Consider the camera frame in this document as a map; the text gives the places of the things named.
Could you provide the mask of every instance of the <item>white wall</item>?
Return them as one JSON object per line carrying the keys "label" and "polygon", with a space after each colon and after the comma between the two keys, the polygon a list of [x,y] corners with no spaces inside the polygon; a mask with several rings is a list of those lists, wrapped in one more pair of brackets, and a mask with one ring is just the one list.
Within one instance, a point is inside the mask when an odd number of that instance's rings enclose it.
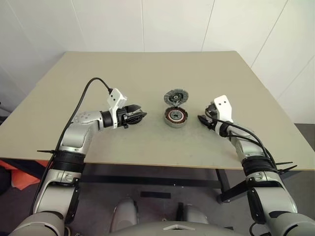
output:
{"label": "white wall", "polygon": [[0,0],[0,101],[13,110],[65,51],[227,51],[293,122],[315,123],[314,0]]}

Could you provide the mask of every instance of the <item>beige tabletop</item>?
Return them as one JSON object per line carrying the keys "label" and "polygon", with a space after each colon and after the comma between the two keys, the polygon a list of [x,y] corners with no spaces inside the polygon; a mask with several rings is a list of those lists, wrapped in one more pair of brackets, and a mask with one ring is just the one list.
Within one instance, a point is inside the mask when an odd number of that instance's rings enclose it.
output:
{"label": "beige tabletop", "polygon": [[[87,81],[103,78],[139,104],[147,116],[129,129],[107,128],[94,136],[89,163],[241,169],[234,147],[202,126],[197,115],[227,95],[233,120],[252,129],[276,162],[315,169],[315,153],[276,100],[237,52],[85,53],[68,52],[0,126],[0,157],[47,160]],[[163,96],[185,89],[189,119],[175,129],[164,123]],[[108,93],[96,81],[80,111],[108,110]]]}

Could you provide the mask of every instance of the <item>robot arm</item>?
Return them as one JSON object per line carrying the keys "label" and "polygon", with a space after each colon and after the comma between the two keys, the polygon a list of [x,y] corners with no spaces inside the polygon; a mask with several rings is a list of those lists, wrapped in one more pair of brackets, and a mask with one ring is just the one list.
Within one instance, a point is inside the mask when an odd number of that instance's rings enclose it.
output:
{"label": "robot arm", "polygon": [[292,167],[278,170],[256,135],[233,124],[231,105],[225,95],[216,98],[205,114],[198,116],[199,120],[220,136],[227,137],[236,149],[246,175],[253,220],[266,224],[273,236],[315,235],[315,221],[298,214],[281,180],[280,174]]}
{"label": "robot arm", "polygon": [[73,118],[58,150],[51,151],[55,155],[54,161],[36,196],[32,215],[11,235],[63,236],[64,224],[70,223],[76,213],[79,180],[93,135],[106,127],[128,128],[129,124],[139,123],[146,115],[138,105],[124,106],[126,99],[114,88],[108,98],[109,111],[83,112]]}

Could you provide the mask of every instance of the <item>orange object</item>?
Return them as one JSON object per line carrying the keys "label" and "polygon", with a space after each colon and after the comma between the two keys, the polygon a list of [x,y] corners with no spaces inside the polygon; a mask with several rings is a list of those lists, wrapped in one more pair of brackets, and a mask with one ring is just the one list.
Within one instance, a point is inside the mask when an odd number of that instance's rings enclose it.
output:
{"label": "orange object", "polygon": [[[48,161],[36,161],[42,166],[46,166]],[[21,170],[18,170],[14,166],[11,166],[4,161],[0,160],[0,166],[5,167],[7,170],[11,170],[11,185],[13,187],[16,187],[20,190],[23,190],[27,186],[30,186],[31,184],[39,183],[39,179],[31,176]]]}

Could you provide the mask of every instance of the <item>gray floor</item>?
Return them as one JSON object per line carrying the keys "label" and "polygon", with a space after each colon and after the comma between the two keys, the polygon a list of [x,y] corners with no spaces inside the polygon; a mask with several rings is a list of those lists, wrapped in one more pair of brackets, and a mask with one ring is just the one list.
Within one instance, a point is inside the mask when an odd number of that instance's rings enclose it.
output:
{"label": "gray floor", "polygon": [[[297,125],[315,148],[315,126]],[[148,177],[179,177],[214,179],[215,172],[204,169],[145,167],[123,165],[88,165],[87,174],[107,174]],[[227,171],[230,185],[244,180],[242,171]],[[315,173],[303,171],[284,180],[296,201],[299,212],[315,219]],[[12,231],[28,214],[36,186],[23,191],[11,188],[0,196],[0,231]],[[141,198],[141,191],[169,192],[171,199]],[[249,235],[252,218],[246,197],[229,204],[219,205],[216,195],[219,190],[180,186],[140,186],[126,184],[81,184],[80,203],[71,228],[85,236],[104,235],[108,232],[112,212],[121,198],[132,197],[138,203],[140,223],[174,220],[177,202],[193,204],[202,209],[213,224],[221,227],[232,226],[236,232]],[[257,226],[257,233],[264,232]]]}

